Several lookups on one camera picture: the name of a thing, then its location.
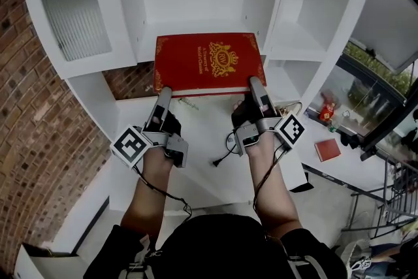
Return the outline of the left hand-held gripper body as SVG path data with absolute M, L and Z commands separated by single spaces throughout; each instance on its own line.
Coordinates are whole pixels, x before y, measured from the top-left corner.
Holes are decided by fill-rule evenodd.
M 178 168 L 186 165 L 188 143 L 178 134 L 164 131 L 145 131 L 128 125 L 110 145 L 111 152 L 127 167 L 133 168 L 150 148 L 161 147 Z

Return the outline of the person's right hand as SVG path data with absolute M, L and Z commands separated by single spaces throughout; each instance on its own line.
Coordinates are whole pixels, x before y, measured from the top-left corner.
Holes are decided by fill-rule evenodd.
M 233 105 L 231 121 L 233 128 L 237 129 L 246 122 L 254 123 L 263 117 L 263 113 L 250 94 L 245 94 L 243 100 L 239 100 Z

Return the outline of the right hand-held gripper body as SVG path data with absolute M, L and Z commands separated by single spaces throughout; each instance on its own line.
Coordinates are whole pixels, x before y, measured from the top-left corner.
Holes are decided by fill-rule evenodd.
M 234 131 L 234 141 L 239 156 L 246 153 L 246 148 L 256 145 L 263 133 L 273 133 L 284 145 L 286 150 L 294 148 L 303 132 L 304 126 L 294 113 L 288 113 L 284 118 L 280 116 L 261 118 L 255 122 L 245 122 Z

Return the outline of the person's left hand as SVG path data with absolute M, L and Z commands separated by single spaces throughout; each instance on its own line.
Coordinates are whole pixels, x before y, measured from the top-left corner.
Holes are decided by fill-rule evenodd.
M 181 136 L 181 124 L 172 112 L 167 112 L 161 130 L 170 135 L 177 134 L 179 137 Z

